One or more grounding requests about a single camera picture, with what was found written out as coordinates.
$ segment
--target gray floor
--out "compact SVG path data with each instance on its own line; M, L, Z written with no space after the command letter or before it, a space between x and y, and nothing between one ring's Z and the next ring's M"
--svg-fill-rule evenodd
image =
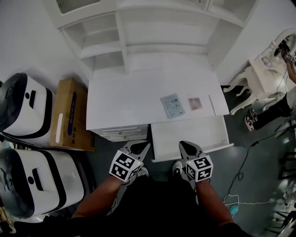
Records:
M236 88L225 94L229 110L249 96L245 92L237 98L235 94L239 90L240 88ZM257 109L258 112L261 107L262 105L259 102L253 105L253 108ZM243 122L249 108L239 110L234 116L225 116L229 140L234 143L234 147L210 153L214 164L211 184L221 198L224 198L228 193L231 181L245 158L247 148L255 141L273 134L277 127L285 121L284 118L278 118L259 131L249 132ZM99 136L96 137L96 152L88 152L87 156L93 168L97 185L108 176L111 161L116 151L124 144L112 143ZM231 194L239 194L240 202L251 203L266 202L270 198L280 198L281 193L278 190L280 166L278 160L284 156L286 151L294 151L295 147L295 134L287 132L278 139L271 137L251 148L242 170L244 179L234 183ZM150 176L157 181L166 181L170 175L173 162L152 163L152 157L153 153L150 149L144 160ZM228 200L229 203L235 201L235 199ZM240 205L238 213L234 216L234 221L249 234L257 236L270 223L274 206L275 204Z

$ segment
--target white sneaker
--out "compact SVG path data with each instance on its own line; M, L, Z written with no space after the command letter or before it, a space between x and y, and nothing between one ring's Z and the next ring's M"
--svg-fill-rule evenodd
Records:
M174 164L173 164L173 174L182 174L182 163L181 161L176 161Z
M249 116L246 116L246 117L244 118L244 121L245 121L245 124L246 124L248 130L249 130L249 131L253 131L253 130L254 130L254 125L253 125L254 120L251 119Z
M142 167L138 173L138 177L143 176L143 175L147 175L149 177L149 172L145 167Z
M254 122L258 121L258 119L257 119L257 115L258 115L258 114L255 112L255 110L250 109L250 110L249 110L249 113L250 113L250 117L251 117L251 119L253 119Z

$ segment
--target open drawer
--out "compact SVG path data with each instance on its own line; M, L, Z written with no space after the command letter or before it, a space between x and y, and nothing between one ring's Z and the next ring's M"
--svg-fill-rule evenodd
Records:
M229 144L223 116L156 123L151 124L151 130L154 146L153 162L180 159L180 141L198 144L204 153L234 145Z

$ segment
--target cardboard box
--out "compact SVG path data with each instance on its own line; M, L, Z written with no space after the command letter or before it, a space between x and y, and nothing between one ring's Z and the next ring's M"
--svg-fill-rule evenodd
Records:
M94 133L86 130L87 92L73 79L59 82L50 128L50 145L94 151Z

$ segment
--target cable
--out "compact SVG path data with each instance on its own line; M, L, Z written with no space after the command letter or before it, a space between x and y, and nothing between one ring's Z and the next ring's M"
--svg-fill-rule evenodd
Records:
M247 205L255 205L255 204L267 204L267 203L274 203L274 202L255 202L255 203L247 203L247 202L234 202L234 203L228 203L228 204L225 204L226 206L228 205L233 205L233 204L247 204Z
M232 188L232 186L233 186L234 181L236 180L236 178L238 178L238 181L241 181L241 180L244 178L244 173L241 172L241 170L243 169L243 167L244 167L244 165L245 165L245 163L246 163L246 160L247 160L247 157L248 157L248 155L249 155L249 151L250 151L250 149L251 149L252 147L256 146L257 144L259 144L260 142L262 142L262 141L264 141L264 140L267 140L267 139L269 139L270 137L272 137L272 136L278 134L279 132L285 131L285 130L287 130L287 129L283 129L283 130L277 131L277 132L273 133L272 135L270 135L270 136L268 136L268 137L265 137L265 138L263 138L263 139L261 139L261 140L259 140L259 141L256 141L256 142L254 142L251 146L249 146L249 148L248 148L248 150L247 150L246 157L245 157L245 159L244 159L244 162L242 163L242 165L240 166L240 169L239 169L238 173L235 175L234 179L232 180L232 183L231 183L231 185L230 185L230 187L229 187L229 190L228 190L228 194L225 196L225 198L224 198L224 200L223 200L223 203L225 202L225 200L226 200L226 198L227 198L228 196L232 196L232 195L230 195L230 191L231 191L231 188Z
M278 89L279 89L279 87L281 86L281 84L282 84L282 82L283 82L283 80L284 80L284 78L285 78L285 76L286 76L286 73L287 73L287 69L286 69L286 71L285 71L285 73L284 73L284 76L283 76L283 78L282 78L281 82L279 83L279 85L278 85L278 87L277 87L277 90L276 90L276 101L277 101L277 102L278 102Z

